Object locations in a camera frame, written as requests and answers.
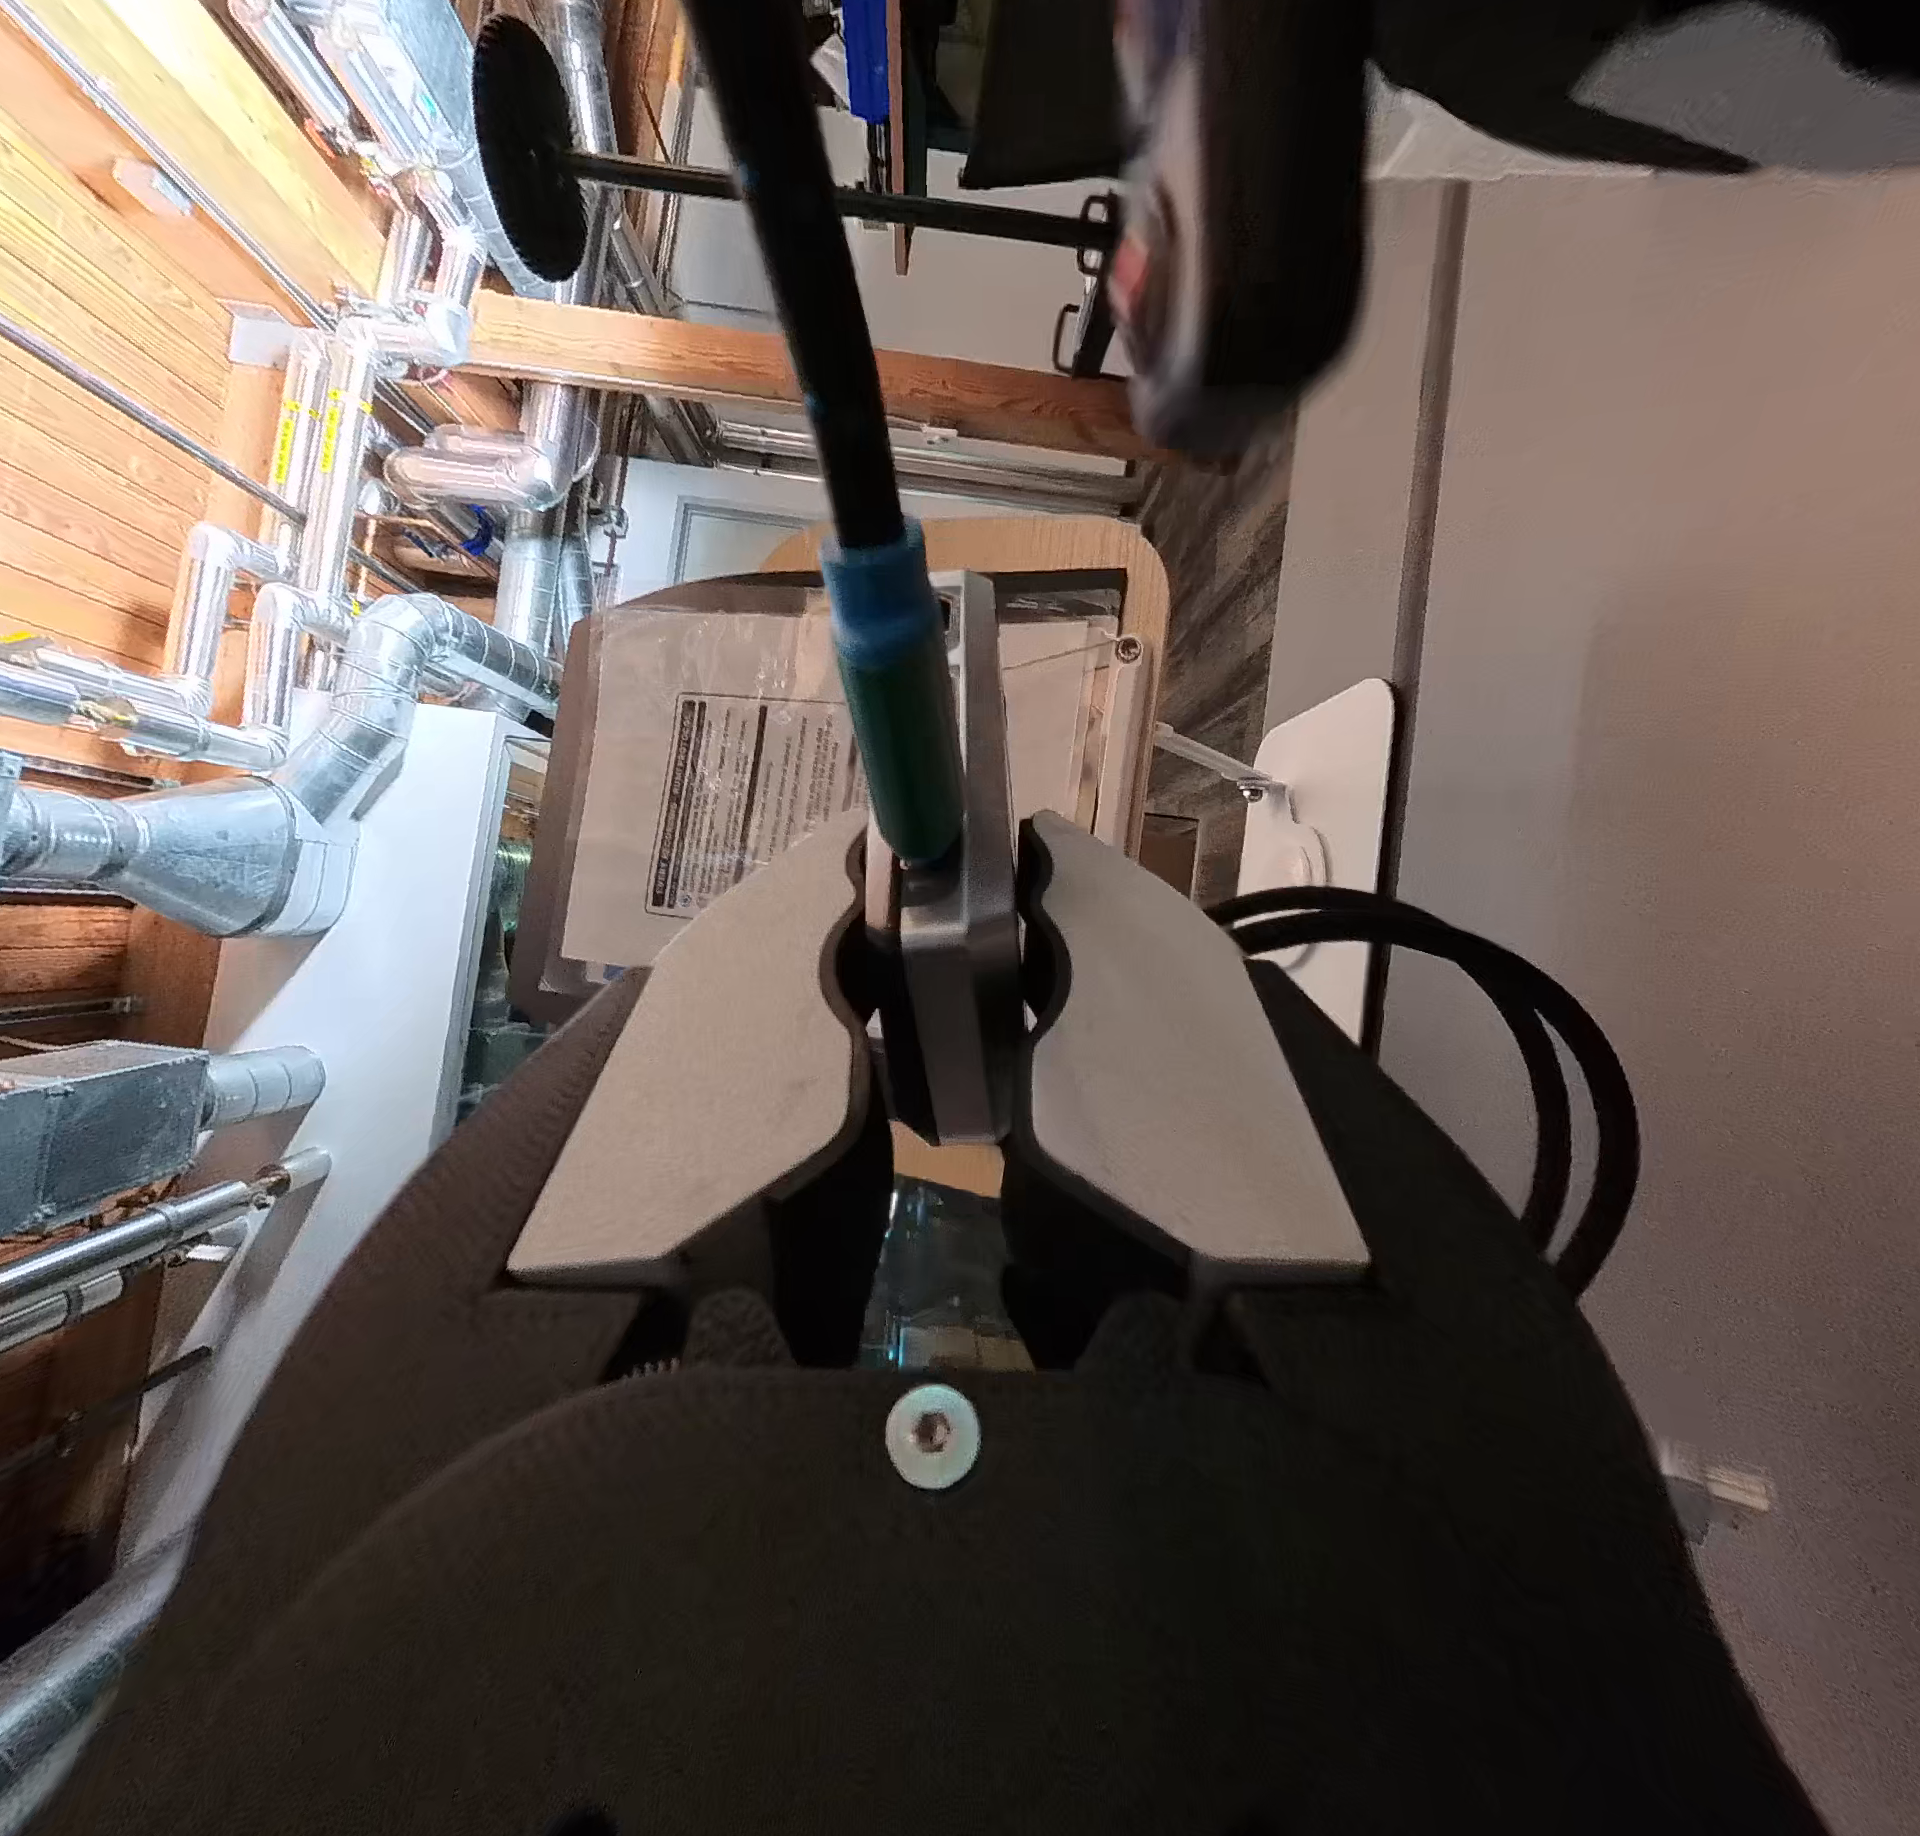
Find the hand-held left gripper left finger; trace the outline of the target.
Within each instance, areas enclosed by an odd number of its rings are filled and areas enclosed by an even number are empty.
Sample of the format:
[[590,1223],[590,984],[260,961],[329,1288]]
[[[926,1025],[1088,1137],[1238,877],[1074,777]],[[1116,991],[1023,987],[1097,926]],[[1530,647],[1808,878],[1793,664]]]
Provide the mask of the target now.
[[838,958],[866,820],[832,820],[662,952],[509,1251],[524,1285],[686,1285],[857,1141],[867,1021]]

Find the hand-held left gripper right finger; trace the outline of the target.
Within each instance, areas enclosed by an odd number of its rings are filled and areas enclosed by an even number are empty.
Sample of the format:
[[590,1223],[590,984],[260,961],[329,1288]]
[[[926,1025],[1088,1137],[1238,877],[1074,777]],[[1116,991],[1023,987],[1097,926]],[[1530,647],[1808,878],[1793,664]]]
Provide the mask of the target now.
[[1040,1161],[1209,1290],[1351,1283],[1353,1211],[1231,936],[1111,844],[1029,818],[1029,928],[1065,961],[1030,1038]]

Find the grey metal port hub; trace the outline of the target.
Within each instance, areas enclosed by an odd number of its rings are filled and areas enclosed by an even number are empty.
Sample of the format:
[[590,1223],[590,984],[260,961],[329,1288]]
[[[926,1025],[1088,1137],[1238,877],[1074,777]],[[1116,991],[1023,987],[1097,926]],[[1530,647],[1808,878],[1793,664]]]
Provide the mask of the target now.
[[867,832],[867,929],[900,972],[880,1011],[888,1092],[930,1144],[998,1144],[1012,1127],[1023,1034],[1018,815],[991,581],[930,578],[946,615],[948,685],[961,754],[961,833],[943,864],[900,864]]

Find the black hdmi cable green plug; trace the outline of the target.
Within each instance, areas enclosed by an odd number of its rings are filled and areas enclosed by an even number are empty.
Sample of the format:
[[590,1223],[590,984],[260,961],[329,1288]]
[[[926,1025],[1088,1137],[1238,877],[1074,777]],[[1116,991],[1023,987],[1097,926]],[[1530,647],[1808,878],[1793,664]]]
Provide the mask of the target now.
[[839,680],[882,843],[909,867],[965,833],[965,761],[943,609],[900,503],[858,298],[792,0],[680,0],[747,206],[833,539],[823,555]]

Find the black panel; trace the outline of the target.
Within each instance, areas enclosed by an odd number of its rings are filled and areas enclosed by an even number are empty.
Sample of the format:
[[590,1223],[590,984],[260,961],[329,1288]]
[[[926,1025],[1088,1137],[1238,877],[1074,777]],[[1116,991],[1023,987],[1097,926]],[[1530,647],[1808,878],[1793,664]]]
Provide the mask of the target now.
[[1113,15],[1116,0],[991,0],[961,189],[1121,178]]

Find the black rolling cart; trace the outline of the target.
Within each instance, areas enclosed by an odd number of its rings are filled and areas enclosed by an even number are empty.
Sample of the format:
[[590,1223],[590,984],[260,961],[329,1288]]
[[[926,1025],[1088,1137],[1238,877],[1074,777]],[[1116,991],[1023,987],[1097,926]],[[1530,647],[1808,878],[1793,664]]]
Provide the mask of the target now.
[[1122,206],[1113,190],[1088,196],[1080,208],[1074,247],[1075,271],[1082,278],[1080,299],[1061,306],[1050,339],[1051,366],[1077,382],[1103,374],[1107,348],[1113,340],[1110,272],[1121,221]]

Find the white stand base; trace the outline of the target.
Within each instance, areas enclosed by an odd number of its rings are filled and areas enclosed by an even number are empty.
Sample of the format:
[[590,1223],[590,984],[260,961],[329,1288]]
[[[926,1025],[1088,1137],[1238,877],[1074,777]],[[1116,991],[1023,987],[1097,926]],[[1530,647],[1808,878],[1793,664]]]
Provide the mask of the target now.
[[1265,734],[1253,767],[1267,791],[1245,810],[1240,896],[1292,885],[1380,890],[1394,729],[1393,688],[1365,678]]

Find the wooden board clear cover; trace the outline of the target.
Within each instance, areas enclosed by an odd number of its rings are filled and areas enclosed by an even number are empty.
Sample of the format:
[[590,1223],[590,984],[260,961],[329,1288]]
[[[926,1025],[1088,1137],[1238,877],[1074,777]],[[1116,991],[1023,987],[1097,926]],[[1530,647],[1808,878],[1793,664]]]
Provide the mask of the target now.
[[[509,1002],[557,1026],[647,970],[713,900],[867,804],[820,588],[820,524],[752,567],[680,581],[576,625],[547,756]],[[1163,560],[1132,523],[984,514],[923,524],[938,575],[990,581],[1010,806],[1134,852],[1170,627]]]

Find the blue plastic bin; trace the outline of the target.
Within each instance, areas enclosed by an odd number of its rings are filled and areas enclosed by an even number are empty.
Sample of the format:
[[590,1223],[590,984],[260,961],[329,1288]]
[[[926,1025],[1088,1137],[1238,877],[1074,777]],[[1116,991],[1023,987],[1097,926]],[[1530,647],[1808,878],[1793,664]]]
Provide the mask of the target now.
[[903,84],[901,0],[839,0],[849,107],[866,122],[900,113]]

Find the silver insulated pipes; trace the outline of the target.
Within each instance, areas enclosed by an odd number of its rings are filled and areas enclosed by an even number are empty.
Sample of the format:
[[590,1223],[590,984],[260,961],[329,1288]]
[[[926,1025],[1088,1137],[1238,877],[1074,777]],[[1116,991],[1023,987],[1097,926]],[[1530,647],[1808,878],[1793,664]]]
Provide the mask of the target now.
[[384,202],[378,236],[200,0],[5,0],[5,23],[105,102],[160,183],[321,316],[278,348],[260,479],[5,316],[5,366],[33,362],[262,516],[254,531],[200,520],[182,535],[157,674],[5,635],[5,719],[225,769],[68,792],[24,783],[5,753],[5,881],[107,893],[202,936],[318,936],[419,705],[479,694],[547,719],[558,693],[554,640],[527,622],[496,627],[422,591],[354,595],[368,501],[397,503],[401,527],[481,530],[483,553],[509,553],[508,527],[562,503],[562,478],[584,467],[558,436],[576,412],[564,384],[537,384],[515,431],[446,422],[375,459],[387,385],[471,369],[486,275],[535,284],[509,262],[483,178],[475,47],[451,0],[227,0],[227,18],[293,86],[308,139]]

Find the grey metal duct box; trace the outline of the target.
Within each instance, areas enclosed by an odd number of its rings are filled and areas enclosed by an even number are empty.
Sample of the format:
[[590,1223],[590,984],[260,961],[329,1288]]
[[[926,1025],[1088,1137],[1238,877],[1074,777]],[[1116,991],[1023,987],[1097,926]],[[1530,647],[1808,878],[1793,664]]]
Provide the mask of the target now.
[[2,1065],[2,1237],[60,1230],[177,1176],[204,1134],[316,1103],[324,1059],[96,1042]]

